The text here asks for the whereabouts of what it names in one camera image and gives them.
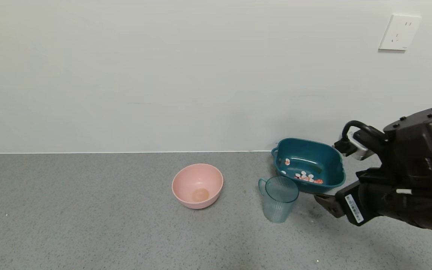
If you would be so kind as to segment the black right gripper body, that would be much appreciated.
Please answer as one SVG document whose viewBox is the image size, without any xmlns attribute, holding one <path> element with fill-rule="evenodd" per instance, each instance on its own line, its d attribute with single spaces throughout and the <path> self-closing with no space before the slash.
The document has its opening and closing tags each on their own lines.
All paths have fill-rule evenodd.
<svg viewBox="0 0 432 270">
<path fill-rule="evenodd" d="M 401 220 L 394 201 L 396 190 L 401 186 L 389 183 L 357 181 L 335 194 L 337 201 L 349 220 L 355 226 L 362 226 L 380 216 Z"/>
</svg>

